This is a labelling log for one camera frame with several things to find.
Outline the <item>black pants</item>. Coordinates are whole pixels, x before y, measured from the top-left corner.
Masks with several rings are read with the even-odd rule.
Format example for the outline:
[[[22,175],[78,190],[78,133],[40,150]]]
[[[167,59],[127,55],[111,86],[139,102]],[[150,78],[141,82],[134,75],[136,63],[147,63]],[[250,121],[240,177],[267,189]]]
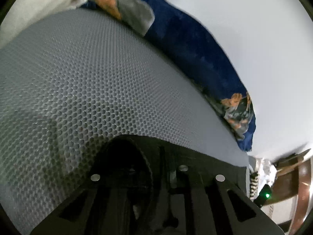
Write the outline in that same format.
[[[178,172],[179,166],[195,169],[208,183],[221,174],[243,192],[247,190],[246,167],[239,167],[206,154],[147,136],[120,135],[104,143],[93,168],[100,175],[125,178],[128,172],[138,175],[136,188],[157,192],[161,181]]]

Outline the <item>black white striped cloth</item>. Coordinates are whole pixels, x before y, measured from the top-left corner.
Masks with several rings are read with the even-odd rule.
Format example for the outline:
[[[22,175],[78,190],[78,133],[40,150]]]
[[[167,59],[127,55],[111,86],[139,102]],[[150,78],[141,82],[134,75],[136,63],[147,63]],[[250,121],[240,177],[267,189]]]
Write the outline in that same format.
[[[258,172],[250,173],[250,184],[249,184],[249,197],[253,201],[258,192]]]

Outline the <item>brown wooden furniture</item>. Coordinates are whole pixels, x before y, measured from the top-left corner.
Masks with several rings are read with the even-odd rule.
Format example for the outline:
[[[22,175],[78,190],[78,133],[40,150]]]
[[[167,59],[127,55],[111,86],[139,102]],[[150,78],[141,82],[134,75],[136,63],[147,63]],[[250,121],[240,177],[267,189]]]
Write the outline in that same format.
[[[271,218],[285,234],[296,234],[312,210],[312,149],[275,162]]]

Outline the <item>grey mesh mattress pad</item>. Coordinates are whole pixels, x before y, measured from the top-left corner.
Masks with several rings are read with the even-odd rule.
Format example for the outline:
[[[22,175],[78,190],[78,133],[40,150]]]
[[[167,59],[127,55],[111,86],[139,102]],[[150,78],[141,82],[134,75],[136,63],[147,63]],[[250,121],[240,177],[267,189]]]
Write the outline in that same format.
[[[51,15],[1,49],[1,205],[21,234],[66,199],[99,146],[121,134],[248,165],[196,87],[104,13]]]

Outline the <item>navy floral blanket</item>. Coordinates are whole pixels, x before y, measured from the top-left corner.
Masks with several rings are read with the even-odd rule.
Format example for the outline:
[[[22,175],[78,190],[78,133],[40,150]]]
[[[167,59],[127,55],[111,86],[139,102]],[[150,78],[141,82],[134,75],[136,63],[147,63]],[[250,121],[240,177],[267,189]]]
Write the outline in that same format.
[[[251,97],[206,27],[167,0],[87,0],[84,7],[107,12],[167,55],[230,127],[238,147],[251,151]]]

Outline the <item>white floral pillow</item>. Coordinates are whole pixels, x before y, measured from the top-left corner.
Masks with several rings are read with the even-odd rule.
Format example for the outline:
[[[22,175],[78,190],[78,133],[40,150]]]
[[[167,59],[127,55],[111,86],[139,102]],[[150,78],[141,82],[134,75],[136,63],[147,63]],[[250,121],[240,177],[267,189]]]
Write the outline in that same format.
[[[1,47],[46,16],[79,7],[87,0],[16,0],[1,23]]]

